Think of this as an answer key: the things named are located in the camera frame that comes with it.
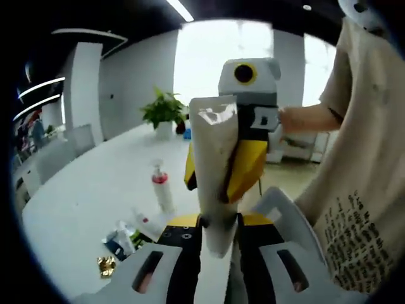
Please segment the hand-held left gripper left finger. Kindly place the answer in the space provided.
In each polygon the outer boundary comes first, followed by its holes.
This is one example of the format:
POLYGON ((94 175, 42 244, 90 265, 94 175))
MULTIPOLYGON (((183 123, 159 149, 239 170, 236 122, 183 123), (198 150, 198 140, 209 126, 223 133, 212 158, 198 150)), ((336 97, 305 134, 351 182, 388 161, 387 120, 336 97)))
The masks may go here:
POLYGON ((75 303, 193 303, 201 271, 202 225, 198 214, 175 217, 155 243, 116 266, 111 280, 75 303))

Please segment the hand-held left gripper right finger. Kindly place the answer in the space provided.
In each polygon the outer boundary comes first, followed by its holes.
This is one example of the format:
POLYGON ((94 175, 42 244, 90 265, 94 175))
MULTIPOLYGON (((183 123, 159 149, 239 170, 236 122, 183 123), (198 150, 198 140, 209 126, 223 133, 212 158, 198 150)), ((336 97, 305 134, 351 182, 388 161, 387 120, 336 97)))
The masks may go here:
POLYGON ((329 276, 327 266, 300 244, 286 241, 259 213, 238 213, 237 265, 246 303, 363 303, 329 276))

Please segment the person's right hand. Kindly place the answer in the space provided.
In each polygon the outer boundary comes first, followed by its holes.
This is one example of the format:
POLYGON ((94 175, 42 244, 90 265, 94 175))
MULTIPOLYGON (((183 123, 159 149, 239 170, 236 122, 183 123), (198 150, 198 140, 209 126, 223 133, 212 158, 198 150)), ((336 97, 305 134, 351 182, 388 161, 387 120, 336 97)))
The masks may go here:
POLYGON ((281 108, 278 111, 278 117, 285 134, 293 134, 302 129, 301 108, 281 108))

